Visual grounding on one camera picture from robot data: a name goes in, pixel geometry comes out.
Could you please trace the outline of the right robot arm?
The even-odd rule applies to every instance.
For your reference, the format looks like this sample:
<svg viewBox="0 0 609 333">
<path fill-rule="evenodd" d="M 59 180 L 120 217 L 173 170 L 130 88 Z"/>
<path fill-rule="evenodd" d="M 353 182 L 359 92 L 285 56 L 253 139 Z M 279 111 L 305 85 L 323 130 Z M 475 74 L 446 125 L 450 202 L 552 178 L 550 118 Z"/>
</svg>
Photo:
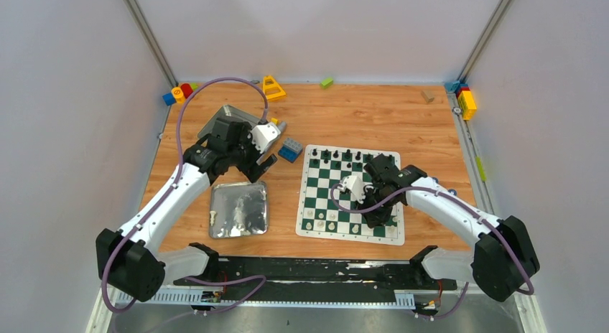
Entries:
<svg viewBox="0 0 609 333">
<path fill-rule="evenodd" d="M 469 205 L 414 165 L 402 169 L 387 155 L 366 157 L 371 185 L 361 190 L 357 208 L 366 223 L 385 225 L 397 204 L 425 213 L 466 242 L 469 251 L 429 246 L 412 258 L 410 278 L 428 288 L 437 280 L 474 283 L 495 301 L 512 294 L 532 295 L 531 278 L 540 269 L 525 224 L 499 218 Z"/>
</svg>

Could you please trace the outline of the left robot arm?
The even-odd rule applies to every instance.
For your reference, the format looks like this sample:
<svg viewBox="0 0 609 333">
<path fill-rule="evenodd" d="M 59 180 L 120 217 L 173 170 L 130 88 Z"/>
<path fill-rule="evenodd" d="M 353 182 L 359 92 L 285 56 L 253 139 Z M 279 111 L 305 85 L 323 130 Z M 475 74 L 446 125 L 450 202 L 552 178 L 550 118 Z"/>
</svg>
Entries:
<svg viewBox="0 0 609 333">
<path fill-rule="evenodd" d="M 185 210 L 231 167 L 256 182 L 276 162 L 268 151 L 283 130 L 273 122 L 251 124 L 217 118 L 209 133 L 187 148 L 170 178 L 134 217 L 118 230 L 96 238 L 98 275 L 135 301 L 150 300 L 163 286 L 187 276 L 211 285 L 220 275 L 214 250 L 191 243 L 161 253 L 159 247 Z"/>
</svg>

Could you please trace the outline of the green white chess board mat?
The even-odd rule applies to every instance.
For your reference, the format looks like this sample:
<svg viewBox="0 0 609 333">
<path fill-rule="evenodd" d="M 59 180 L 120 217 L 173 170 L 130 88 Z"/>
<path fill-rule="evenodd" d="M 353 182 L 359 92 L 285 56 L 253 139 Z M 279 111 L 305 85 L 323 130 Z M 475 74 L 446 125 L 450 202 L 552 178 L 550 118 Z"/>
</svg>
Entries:
<svg viewBox="0 0 609 333">
<path fill-rule="evenodd" d="M 401 164 L 401 157 L 395 151 L 307 145 L 302 155 L 296 234 L 308 238 L 403 245 L 405 224 L 401 205 L 394 206 L 385 225 L 370 228 L 362 215 L 339 210 L 330 196 L 331 187 L 350 175 L 356 175 L 370 185 L 371 176 L 364 166 L 380 154 L 388 156 L 397 166 Z"/>
</svg>

